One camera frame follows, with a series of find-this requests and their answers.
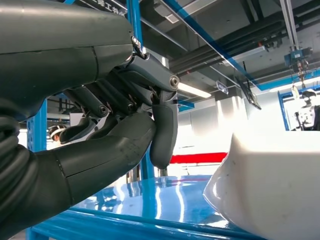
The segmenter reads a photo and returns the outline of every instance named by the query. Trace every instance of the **robotic hand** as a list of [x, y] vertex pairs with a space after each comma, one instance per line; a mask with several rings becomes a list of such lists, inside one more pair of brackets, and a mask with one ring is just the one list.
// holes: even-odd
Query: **robotic hand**
[[[0, 9], [0, 239], [108, 186], [137, 165], [150, 143], [153, 165], [169, 164], [179, 79], [142, 53], [125, 18], [41, 0], [2, 0]], [[83, 111], [61, 142], [107, 116], [104, 126], [51, 151], [18, 145], [18, 122], [61, 92]]]

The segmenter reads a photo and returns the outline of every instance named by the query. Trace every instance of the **person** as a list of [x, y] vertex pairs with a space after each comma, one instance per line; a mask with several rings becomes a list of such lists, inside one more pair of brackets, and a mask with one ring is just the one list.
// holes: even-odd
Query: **person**
[[63, 125], [54, 125], [48, 128], [50, 138], [53, 140], [53, 143], [47, 148], [47, 150], [56, 149], [61, 147], [60, 133], [65, 130], [66, 127]]
[[302, 93], [305, 105], [295, 113], [297, 129], [302, 131], [320, 131], [320, 106], [315, 102], [317, 94], [312, 89]]

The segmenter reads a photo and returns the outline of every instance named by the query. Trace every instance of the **machine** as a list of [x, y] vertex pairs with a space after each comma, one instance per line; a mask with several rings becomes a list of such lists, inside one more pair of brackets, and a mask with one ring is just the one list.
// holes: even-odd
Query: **machine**
[[305, 105], [294, 113], [297, 127], [293, 131], [320, 131], [320, 106], [314, 102], [316, 97], [317, 94], [313, 89], [302, 93]]
[[291, 50], [291, 53], [285, 56], [285, 64], [291, 72], [297, 74], [299, 80], [302, 82], [302, 88], [306, 88], [304, 81], [309, 65], [306, 58], [312, 54], [311, 47]]
[[[179, 78], [143, 53], [123, 16], [41, 0], [0, 2], [0, 239], [65, 211], [137, 166], [167, 167], [177, 133]], [[31, 152], [19, 122], [64, 93], [83, 112], [68, 143]]]

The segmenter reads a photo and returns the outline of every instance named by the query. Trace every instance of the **blue table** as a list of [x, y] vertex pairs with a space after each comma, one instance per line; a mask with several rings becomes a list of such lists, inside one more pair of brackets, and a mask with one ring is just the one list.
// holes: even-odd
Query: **blue table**
[[32, 231], [42, 240], [262, 240], [209, 206], [202, 196], [209, 177], [158, 177], [105, 188]]

